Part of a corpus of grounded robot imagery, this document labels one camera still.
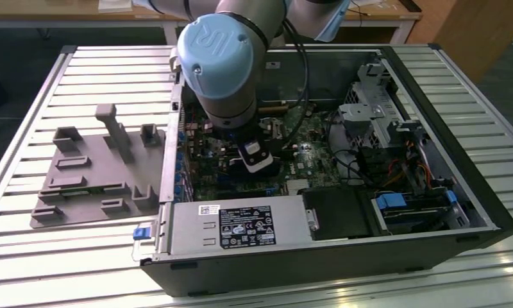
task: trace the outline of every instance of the power supply label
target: power supply label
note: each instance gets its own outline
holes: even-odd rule
[[[223,249],[275,244],[275,230],[269,206],[221,209],[218,215]]]

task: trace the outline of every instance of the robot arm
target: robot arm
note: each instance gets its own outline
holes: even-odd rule
[[[303,35],[331,39],[349,1],[145,1],[161,13],[195,18],[177,43],[182,74],[214,129],[237,144],[246,169],[254,173],[273,162],[257,125],[254,97],[273,37],[289,17]]]

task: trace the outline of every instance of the slotted aluminum surface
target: slotted aluminum surface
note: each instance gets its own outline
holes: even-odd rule
[[[510,126],[431,49],[394,50],[513,215]],[[430,271],[170,298],[130,257],[131,230],[151,217],[30,229],[57,126],[75,125],[85,135],[103,133],[91,112],[106,102],[117,104],[127,130],[145,123],[166,129],[167,53],[165,46],[133,46],[79,47],[74,55],[61,55],[57,77],[34,102],[34,121],[0,180],[0,307],[513,307],[513,236]],[[401,94],[399,100],[414,117]]]

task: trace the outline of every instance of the wooden cabinet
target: wooden cabinet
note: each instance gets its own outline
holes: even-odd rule
[[[513,39],[513,0],[413,0],[422,9],[406,43],[441,45],[473,82]]]

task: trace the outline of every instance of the ur logo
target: ur logo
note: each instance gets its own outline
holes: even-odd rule
[[[222,32],[221,30],[210,30],[209,26],[202,24],[191,45],[209,49],[213,56],[219,56],[230,37],[231,33]]]

